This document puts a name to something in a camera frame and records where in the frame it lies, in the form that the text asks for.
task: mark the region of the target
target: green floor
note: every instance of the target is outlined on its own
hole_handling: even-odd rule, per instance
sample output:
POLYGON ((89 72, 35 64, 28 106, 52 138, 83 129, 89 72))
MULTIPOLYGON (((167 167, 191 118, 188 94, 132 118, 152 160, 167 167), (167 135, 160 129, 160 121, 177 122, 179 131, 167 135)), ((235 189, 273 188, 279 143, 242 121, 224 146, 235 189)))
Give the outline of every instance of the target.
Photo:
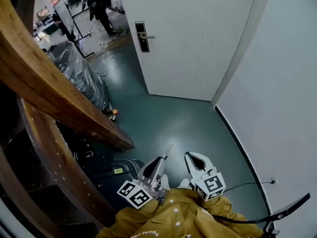
MULTIPOLYGON (((110 51, 92 60, 96 70, 107 70, 105 80, 113 106, 120 110, 116 122, 135 143, 135 148, 116 153, 116 158, 147 162, 166 152, 165 173, 170 187, 189 177, 184 161, 187 151, 210 158, 222 173, 227 188, 254 182, 241 152, 210 102, 149 95, 133 44, 110 51)), ((267 215, 255 184, 227 193, 233 209, 248 219, 267 215)))

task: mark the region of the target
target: mustard yellow jacket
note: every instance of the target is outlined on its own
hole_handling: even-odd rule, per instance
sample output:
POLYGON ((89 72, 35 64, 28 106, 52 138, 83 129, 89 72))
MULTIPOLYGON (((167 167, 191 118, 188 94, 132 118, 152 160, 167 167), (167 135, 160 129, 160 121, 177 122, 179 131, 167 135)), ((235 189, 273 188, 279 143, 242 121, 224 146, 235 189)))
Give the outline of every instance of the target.
POLYGON ((192 190, 172 189, 164 204, 152 200, 136 210, 124 208, 116 215, 116 223, 104 228, 96 238, 261 238, 262 230, 253 224, 216 221, 212 215, 234 220, 244 216, 232 212, 230 201, 218 197, 204 202, 192 190))

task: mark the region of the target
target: door handle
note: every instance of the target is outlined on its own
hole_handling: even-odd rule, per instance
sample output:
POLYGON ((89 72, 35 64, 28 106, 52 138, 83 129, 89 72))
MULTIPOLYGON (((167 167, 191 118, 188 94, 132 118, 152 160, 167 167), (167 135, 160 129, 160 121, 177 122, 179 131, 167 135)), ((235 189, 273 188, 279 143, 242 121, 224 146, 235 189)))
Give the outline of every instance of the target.
POLYGON ((136 21, 135 28, 137 30, 141 51, 150 52, 148 39, 155 39, 155 36, 147 36, 144 21, 136 21))

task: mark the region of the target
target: jacket sleeve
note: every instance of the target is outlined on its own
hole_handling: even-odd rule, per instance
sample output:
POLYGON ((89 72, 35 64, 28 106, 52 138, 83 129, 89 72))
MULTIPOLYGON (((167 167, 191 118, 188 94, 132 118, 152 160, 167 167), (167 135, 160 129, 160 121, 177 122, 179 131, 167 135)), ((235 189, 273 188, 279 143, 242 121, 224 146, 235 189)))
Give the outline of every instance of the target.
POLYGON ((152 200, 137 210, 132 207, 122 209, 115 216, 115 223, 110 228, 103 228, 96 238, 130 238, 150 218, 159 202, 152 200))
MULTIPOLYGON (((245 221, 245 217, 232 211, 232 205, 228 198, 220 196, 208 202, 203 202, 202 207, 211 215, 221 215, 233 220, 245 221)), ((235 224, 223 220, 217 220, 219 223, 227 226, 242 238, 261 238, 263 231, 255 224, 235 224)))

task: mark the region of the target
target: plastic wrap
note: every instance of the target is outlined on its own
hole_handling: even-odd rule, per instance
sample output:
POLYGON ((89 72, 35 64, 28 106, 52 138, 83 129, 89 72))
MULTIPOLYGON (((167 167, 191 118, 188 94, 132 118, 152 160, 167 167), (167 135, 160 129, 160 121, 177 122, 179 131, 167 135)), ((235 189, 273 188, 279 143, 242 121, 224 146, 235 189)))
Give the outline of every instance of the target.
POLYGON ((99 110, 108 103, 105 82, 80 55, 72 42, 58 44, 48 53, 64 76, 99 110))

